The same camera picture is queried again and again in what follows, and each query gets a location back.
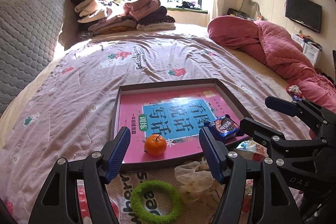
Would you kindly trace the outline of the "red white snack bag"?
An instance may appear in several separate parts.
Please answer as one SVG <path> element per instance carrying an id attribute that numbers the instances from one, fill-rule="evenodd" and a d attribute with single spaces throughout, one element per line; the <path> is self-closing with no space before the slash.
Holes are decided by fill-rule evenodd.
<path id="1" fill-rule="evenodd" d="M 268 157 L 266 148 L 252 139 L 241 142 L 233 151 L 247 160 L 262 161 Z"/>

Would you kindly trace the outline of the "blue cookie packet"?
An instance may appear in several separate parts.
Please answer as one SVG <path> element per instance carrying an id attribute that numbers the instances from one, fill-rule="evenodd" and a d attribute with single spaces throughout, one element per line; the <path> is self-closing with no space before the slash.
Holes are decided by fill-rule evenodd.
<path id="1" fill-rule="evenodd" d="M 216 140 L 223 143 L 228 143 L 229 140 L 244 135 L 240 126 L 231 119 L 229 114 L 204 122 L 204 126 L 210 130 Z"/>

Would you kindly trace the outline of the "beige mesh drawstring bag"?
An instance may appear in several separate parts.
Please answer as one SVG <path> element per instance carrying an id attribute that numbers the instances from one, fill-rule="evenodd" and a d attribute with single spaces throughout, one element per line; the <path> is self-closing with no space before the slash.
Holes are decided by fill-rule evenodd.
<path id="1" fill-rule="evenodd" d="M 201 209 L 217 208 L 224 186 L 213 178 L 205 158 L 175 167 L 174 176 L 181 184 L 178 191 L 186 206 Z"/>

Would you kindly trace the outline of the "small toys on bed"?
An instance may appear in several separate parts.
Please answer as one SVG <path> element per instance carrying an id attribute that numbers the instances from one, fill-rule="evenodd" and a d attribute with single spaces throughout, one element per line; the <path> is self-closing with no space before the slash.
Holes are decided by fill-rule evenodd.
<path id="1" fill-rule="evenodd" d="M 288 86 L 286 92 L 294 101 L 300 101 L 305 98 L 297 85 Z"/>

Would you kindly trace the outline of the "white storage drawers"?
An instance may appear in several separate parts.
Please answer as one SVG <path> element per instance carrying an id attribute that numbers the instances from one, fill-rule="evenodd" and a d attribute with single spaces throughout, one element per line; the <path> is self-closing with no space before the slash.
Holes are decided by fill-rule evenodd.
<path id="1" fill-rule="evenodd" d="M 322 48 L 320 46 L 317 47 L 316 43 L 305 42 L 298 34 L 292 34 L 291 38 L 302 47 L 302 53 L 316 67 L 321 58 Z"/>

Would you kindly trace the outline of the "pink quilted blanket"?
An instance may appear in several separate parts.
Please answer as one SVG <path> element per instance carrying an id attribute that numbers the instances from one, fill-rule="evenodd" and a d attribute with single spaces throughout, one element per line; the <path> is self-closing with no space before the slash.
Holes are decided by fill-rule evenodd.
<path id="1" fill-rule="evenodd" d="M 218 45 L 245 52 L 298 86 L 306 99 L 335 112 L 334 84 L 315 71 L 285 28 L 264 20 L 219 16 L 209 22 L 207 31 Z"/>

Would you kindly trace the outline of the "pink strawberry bed quilt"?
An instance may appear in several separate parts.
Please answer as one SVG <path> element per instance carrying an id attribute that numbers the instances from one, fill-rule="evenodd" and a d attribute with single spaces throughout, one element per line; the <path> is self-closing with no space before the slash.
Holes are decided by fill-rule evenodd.
<path id="1" fill-rule="evenodd" d="M 119 87 L 191 79 L 218 79 L 255 120 L 288 139 L 309 137 L 299 119 L 264 104 L 268 96 L 288 98 L 281 77 L 209 38 L 131 34 L 80 43 L 48 65 L 1 117 L 1 199 L 14 219 L 28 222 L 57 159 L 83 159 L 109 140 Z"/>

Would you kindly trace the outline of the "small orange in tray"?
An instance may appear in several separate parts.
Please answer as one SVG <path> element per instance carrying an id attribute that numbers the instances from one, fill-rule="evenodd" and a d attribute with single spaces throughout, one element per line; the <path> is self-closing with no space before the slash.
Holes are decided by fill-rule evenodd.
<path id="1" fill-rule="evenodd" d="M 146 138 L 144 147 L 151 156 L 160 156 L 165 153 L 167 142 L 162 135 L 152 134 Z"/>

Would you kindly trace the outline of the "grey quilted headboard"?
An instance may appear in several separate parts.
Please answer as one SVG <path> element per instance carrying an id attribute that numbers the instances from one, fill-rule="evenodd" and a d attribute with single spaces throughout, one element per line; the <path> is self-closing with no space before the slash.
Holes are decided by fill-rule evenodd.
<path id="1" fill-rule="evenodd" d="M 54 59 L 76 43 L 71 0 L 1 0 L 1 112 Z"/>

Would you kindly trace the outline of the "folded clothes pile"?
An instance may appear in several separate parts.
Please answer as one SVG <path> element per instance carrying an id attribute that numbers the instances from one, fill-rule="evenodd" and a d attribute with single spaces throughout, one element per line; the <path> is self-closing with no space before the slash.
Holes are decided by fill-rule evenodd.
<path id="1" fill-rule="evenodd" d="M 126 31 L 175 30 L 175 19 L 160 0 L 71 0 L 80 36 Z"/>

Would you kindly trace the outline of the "black wall television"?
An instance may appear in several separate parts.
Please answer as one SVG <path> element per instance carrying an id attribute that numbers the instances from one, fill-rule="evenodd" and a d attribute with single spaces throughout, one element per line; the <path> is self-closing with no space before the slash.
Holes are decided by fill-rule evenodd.
<path id="1" fill-rule="evenodd" d="M 285 17 L 320 33 L 322 6 L 311 0 L 286 0 Z"/>

